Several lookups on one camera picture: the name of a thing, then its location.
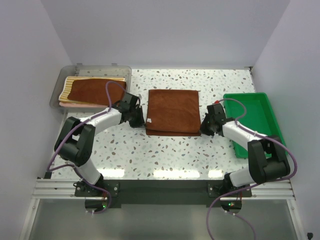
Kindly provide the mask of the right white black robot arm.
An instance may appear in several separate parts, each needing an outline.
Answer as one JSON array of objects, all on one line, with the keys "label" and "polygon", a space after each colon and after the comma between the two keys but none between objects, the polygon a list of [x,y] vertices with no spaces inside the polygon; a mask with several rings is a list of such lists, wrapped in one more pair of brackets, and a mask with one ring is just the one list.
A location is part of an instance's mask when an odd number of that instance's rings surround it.
[{"label": "right white black robot arm", "polygon": [[219,135],[228,138],[247,150],[248,167],[226,173],[222,184],[216,188],[220,195],[232,197],[241,188],[273,182],[291,172],[286,151],[278,136],[255,133],[235,118],[227,118],[220,103],[207,106],[200,132],[207,136]]}]

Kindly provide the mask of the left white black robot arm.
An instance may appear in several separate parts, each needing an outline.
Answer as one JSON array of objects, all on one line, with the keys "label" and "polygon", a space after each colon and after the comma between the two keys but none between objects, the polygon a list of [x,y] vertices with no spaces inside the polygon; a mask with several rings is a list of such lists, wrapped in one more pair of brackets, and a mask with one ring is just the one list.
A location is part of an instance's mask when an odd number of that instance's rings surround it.
[{"label": "left white black robot arm", "polygon": [[53,158],[60,156],[67,161],[92,196],[101,195],[105,188],[104,177],[91,160],[95,136],[126,122],[131,128],[142,127],[145,121],[140,103],[138,96],[126,92],[121,100],[99,113],[65,120],[54,146]]}]

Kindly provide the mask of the brown microfibre towel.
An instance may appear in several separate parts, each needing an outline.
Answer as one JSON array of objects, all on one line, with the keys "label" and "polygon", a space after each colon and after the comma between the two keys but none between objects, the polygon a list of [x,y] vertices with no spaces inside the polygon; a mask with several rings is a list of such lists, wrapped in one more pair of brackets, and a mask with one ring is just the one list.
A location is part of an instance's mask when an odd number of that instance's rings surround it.
[{"label": "brown microfibre towel", "polygon": [[89,103],[95,105],[109,105],[109,99],[106,91],[106,84],[114,81],[108,85],[108,93],[110,96],[111,103],[114,104],[120,101],[124,96],[124,90],[127,87],[125,81],[118,81],[112,79],[81,79],[76,80],[72,83],[71,91],[67,97],[70,101],[76,101],[81,103]]}]

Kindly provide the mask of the yellow white striped towel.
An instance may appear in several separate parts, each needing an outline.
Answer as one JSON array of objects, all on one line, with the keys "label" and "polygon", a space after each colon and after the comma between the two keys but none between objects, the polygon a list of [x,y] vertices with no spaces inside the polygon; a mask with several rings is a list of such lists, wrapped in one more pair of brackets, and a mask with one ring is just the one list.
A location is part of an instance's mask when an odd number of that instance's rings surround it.
[{"label": "yellow white striped towel", "polygon": [[[106,77],[98,77],[98,78],[85,78],[83,76],[68,76],[66,79],[65,79],[65,82],[64,82],[64,87],[63,87],[63,90],[62,90],[62,93],[59,95],[58,97],[58,100],[59,102],[65,102],[65,103],[78,103],[78,104],[93,104],[93,103],[86,103],[86,102],[78,102],[78,101],[71,101],[71,100],[68,100],[68,95],[69,93],[71,92],[71,88],[72,88],[72,84],[74,81],[77,81],[77,80],[87,80],[87,79],[108,79]],[[124,78],[120,78],[120,77],[114,77],[114,78],[111,78],[109,80],[112,80],[110,82],[108,82],[105,86],[106,88],[106,94],[109,94],[108,93],[108,85],[111,84],[111,83],[114,83],[116,85],[119,85],[117,82],[114,82],[114,80],[116,81],[125,81]]]}]

